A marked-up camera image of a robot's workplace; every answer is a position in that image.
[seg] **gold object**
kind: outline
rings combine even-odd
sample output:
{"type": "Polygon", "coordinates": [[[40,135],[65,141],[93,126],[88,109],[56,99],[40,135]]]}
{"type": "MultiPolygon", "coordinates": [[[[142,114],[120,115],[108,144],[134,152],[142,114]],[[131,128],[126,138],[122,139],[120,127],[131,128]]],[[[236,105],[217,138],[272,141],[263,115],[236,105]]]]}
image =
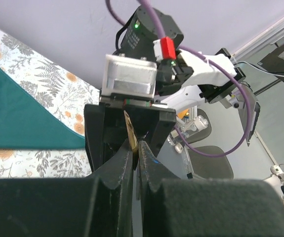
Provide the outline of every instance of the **gold object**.
{"type": "Polygon", "coordinates": [[[186,109],[186,110],[180,112],[177,116],[178,116],[178,118],[183,119],[183,117],[186,116],[188,112],[189,112],[189,109],[186,109]]]}
{"type": "Polygon", "coordinates": [[[137,138],[135,136],[134,128],[131,122],[131,119],[127,112],[124,110],[124,118],[125,118],[125,124],[128,134],[128,141],[130,143],[130,146],[132,148],[133,154],[137,152],[138,150],[138,144],[137,144],[137,138]]]}

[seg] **metal frame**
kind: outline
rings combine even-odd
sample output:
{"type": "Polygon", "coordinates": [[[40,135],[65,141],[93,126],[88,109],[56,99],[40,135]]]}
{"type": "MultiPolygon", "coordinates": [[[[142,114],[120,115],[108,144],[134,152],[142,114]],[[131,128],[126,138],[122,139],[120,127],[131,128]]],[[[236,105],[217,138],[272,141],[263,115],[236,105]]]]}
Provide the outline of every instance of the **metal frame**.
{"type": "Polygon", "coordinates": [[[284,17],[232,54],[232,62],[244,61],[284,37],[284,17]]]}

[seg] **bolt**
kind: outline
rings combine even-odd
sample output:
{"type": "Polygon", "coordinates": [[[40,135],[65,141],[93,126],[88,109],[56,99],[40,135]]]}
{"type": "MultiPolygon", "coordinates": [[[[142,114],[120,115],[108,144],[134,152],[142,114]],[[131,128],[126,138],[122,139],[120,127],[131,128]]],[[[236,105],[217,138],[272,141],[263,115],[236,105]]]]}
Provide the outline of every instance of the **bolt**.
{"type": "Polygon", "coordinates": [[[199,121],[200,121],[203,125],[208,126],[209,123],[208,123],[207,119],[203,118],[201,115],[199,115],[197,118],[199,119],[199,121]]]}
{"type": "Polygon", "coordinates": [[[177,153],[181,154],[183,151],[183,146],[180,143],[177,143],[175,146],[175,150],[177,151],[177,153]]]}

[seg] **white wall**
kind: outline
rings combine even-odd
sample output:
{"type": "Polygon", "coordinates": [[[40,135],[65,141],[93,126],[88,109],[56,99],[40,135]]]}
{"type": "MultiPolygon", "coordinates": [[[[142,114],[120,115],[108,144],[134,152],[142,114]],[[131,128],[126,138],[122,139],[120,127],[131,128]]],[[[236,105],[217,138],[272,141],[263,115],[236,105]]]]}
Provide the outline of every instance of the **white wall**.
{"type": "MultiPolygon", "coordinates": [[[[171,14],[184,45],[205,54],[242,47],[284,16],[284,0],[152,0],[171,14]]],[[[112,0],[128,19],[135,0],[112,0]]],[[[120,26],[103,0],[0,0],[0,29],[96,87],[120,26]]]]}

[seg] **screw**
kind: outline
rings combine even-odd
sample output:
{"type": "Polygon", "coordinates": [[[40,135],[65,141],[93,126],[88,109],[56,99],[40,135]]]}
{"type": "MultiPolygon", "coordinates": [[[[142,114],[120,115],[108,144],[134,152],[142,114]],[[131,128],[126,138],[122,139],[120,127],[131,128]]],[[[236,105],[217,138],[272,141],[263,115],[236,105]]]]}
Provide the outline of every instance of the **screw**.
{"type": "Polygon", "coordinates": [[[183,146],[180,143],[177,143],[175,146],[175,150],[177,151],[177,153],[181,154],[183,151],[183,146]]]}

